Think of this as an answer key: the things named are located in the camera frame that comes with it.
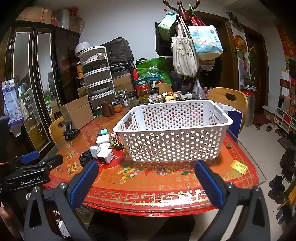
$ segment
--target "coat rack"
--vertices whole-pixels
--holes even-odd
[[[190,20],[191,10],[190,10],[190,9],[188,9],[188,10],[184,9],[183,6],[182,6],[183,3],[182,3],[181,1],[177,1],[177,5],[179,6],[179,9],[176,9],[176,8],[172,7],[172,6],[168,3],[167,0],[163,0],[163,3],[164,3],[165,5],[167,5],[170,9],[174,10],[177,14],[179,14],[180,17],[184,20],[184,22],[185,22],[185,24],[186,24],[187,26],[192,26],[192,22],[191,22],[191,20]],[[198,8],[198,5],[199,5],[199,4],[200,4],[200,0],[196,0],[196,1],[195,1],[195,6],[193,6],[192,8],[193,8],[193,9]]]

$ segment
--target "green shopping bag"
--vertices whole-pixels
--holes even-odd
[[[158,25],[159,34],[163,40],[167,40],[170,42],[172,41],[174,33],[174,23],[177,20],[176,16],[179,16],[179,14],[169,12]]]
[[[160,75],[162,81],[172,85],[170,72],[165,57],[153,58],[140,64],[136,64],[139,79]]]

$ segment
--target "potted plant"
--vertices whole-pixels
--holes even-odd
[[[247,67],[243,71],[245,85],[255,86],[255,76],[254,75],[257,72],[256,64],[255,64],[255,54],[256,54],[256,51],[255,51],[254,47],[252,47],[249,51],[249,55],[248,55],[248,59],[247,59]],[[249,73],[250,64],[253,64],[252,65],[253,71],[251,74]]]

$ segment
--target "wooden chair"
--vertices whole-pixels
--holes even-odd
[[[243,113],[242,126],[240,129],[242,130],[248,112],[248,100],[244,93],[224,87],[216,87],[209,91],[207,99],[232,106]]]
[[[167,83],[159,83],[155,84],[155,87],[159,87],[159,93],[165,93],[165,92],[173,92],[172,87]]]
[[[56,145],[64,138],[65,123],[62,123],[63,121],[64,117],[60,117],[49,126],[50,137]]]

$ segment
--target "shoe rack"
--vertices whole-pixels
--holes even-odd
[[[277,107],[274,115],[274,123],[281,127],[285,132],[296,131],[296,119]]]

